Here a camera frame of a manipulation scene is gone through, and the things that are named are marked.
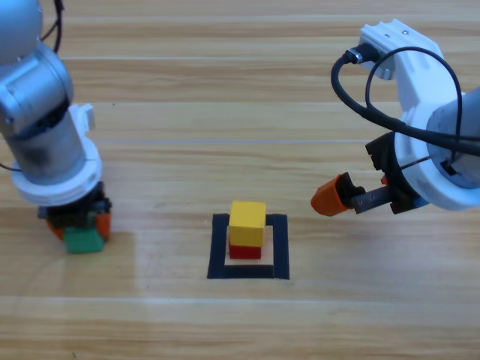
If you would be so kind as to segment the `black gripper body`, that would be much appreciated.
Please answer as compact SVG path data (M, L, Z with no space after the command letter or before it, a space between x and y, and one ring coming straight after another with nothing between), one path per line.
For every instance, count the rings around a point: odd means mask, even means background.
M109 214L112 203L105 194L105 187L99 181L85 196L65 205L40 206L37 216L48 221L56 229L87 227L95 215Z
M382 186L352 199L357 214L389 203L393 214L400 214L426 206L421 197L405 179L395 154L395 134L386 133L365 146L373 167L386 174L388 186Z

